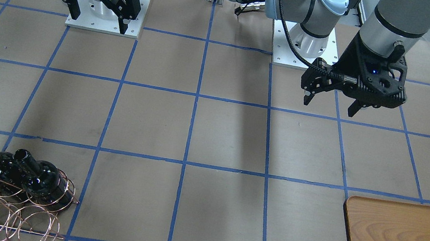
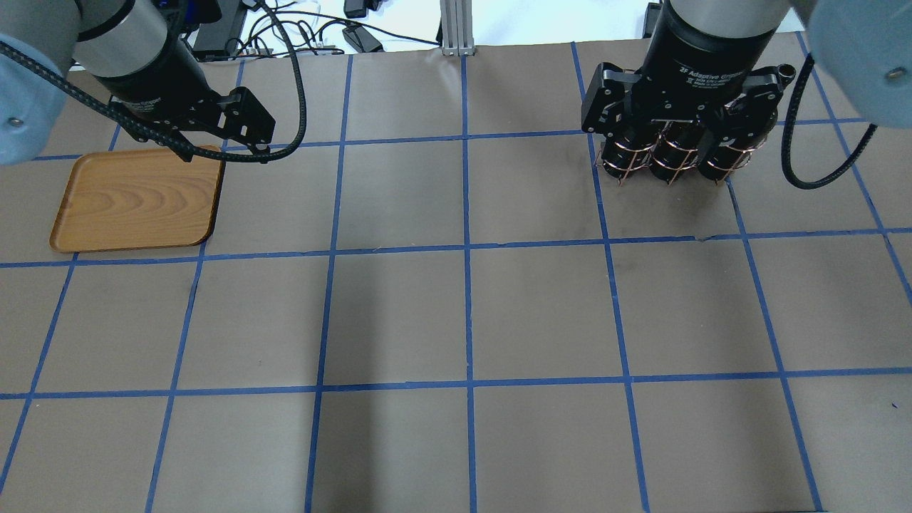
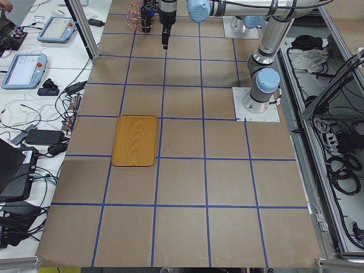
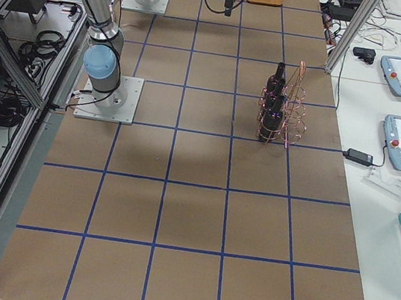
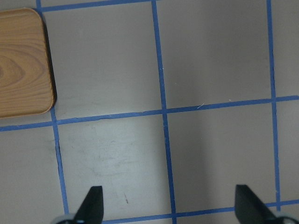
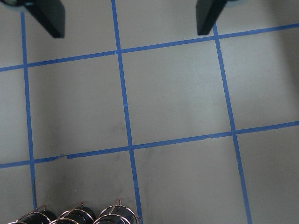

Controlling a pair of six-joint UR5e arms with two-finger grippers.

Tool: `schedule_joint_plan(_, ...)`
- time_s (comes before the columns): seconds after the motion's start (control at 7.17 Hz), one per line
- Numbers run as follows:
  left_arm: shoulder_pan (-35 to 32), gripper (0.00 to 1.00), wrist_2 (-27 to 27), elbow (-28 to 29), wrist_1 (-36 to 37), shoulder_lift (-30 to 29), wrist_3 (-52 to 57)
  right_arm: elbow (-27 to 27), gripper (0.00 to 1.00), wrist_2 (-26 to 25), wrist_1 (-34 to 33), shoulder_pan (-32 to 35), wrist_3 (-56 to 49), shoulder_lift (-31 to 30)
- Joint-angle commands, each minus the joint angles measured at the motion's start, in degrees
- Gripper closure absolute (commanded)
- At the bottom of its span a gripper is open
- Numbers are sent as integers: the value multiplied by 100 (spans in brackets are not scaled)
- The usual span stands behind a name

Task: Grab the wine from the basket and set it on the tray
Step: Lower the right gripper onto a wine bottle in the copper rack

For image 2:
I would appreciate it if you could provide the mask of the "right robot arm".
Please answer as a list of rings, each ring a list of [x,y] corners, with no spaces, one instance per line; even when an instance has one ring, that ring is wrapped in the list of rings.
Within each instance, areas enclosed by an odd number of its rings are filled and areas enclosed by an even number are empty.
[[[869,123],[910,127],[908,1],[667,1],[647,58],[634,73],[599,65],[581,108],[581,128],[610,140],[651,141],[658,121],[701,125],[712,144],[761,138],[776,93],[748,107],[750,71],[779,23],[794,10],[810,55]]]

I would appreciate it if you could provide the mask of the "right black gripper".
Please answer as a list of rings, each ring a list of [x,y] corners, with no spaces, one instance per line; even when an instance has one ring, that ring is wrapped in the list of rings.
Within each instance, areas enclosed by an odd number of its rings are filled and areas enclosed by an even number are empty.
[[[779,4],[664,4],[636,83],[630,69],[596,66],[581,130],[606,135],[623,116],[693,120],[700,105],[729,104],[730,136],[761,139],[775,126],[779,102],[797,75],[789,64],[752,71],[779,21]]]

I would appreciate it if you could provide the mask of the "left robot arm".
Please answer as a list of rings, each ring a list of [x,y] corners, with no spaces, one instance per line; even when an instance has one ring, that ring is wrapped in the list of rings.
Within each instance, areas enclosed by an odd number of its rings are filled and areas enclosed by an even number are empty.
[[[4,1],[2,163],[41,155],[75,90],[79,65],[108,92],[101,101],[137,142],[189,162],[187,133],[201,131],[268,155],[276,121],[247,88],[222,95],[186,35],[222,18],[217,1]]]

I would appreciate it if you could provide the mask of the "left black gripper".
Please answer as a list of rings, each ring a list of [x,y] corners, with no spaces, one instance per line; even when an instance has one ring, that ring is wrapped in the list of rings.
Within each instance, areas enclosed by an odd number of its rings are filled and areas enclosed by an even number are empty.
[[[200,149],[185,131],[205,131],[219,139],[238,142],[254,155],[265,155],[276,120],[245,87],[226,96],[209,86],[186,43],[169,36],[156,58],[133,74],[109,78],[108,107],[128,119],[123,127],[138,142],[153,142],[139,125],[164,134],[163,145],[183,162],[192,162]]]

